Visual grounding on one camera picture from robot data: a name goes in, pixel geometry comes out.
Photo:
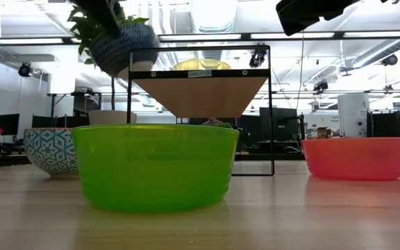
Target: wooden table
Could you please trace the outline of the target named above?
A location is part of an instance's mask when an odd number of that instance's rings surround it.
[[[400,181],[323,181],[276,162],[275,177],[233,177],[215,206],[143,215],[92,208],[78,180],[0,167],[0,249],[400,250]]]

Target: plastic bowl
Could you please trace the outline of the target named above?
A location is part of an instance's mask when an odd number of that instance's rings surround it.
[[[400,137],[304,140],[302,147],[316,177],[359,181],[400,177]]]
[[[69,128],[28,128],[24,130],[28,160],[51,178],[78,178],[78,167]]]
[[[237,131],[123,124],[72,130],[84,196],[107,210],[162,212],[221,201]]]

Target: sticker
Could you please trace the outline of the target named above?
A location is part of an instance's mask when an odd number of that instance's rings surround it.
[[[188,78],[211,77],[211,76],[213,76],[213,73],[210,70],[201,70],[201,71],[194,71],[187,73]]]

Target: pink bowl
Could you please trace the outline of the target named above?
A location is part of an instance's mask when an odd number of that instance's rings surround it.
[[[304,140],[302,147],[316,177],[358,181],[400,177],[400,137]]]

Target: blue and white bowl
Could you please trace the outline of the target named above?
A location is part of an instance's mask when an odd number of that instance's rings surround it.
[[[78,167],[71,130],[68,128],[29,128],[24,146],[32,164],[51,178],[78,178]]]

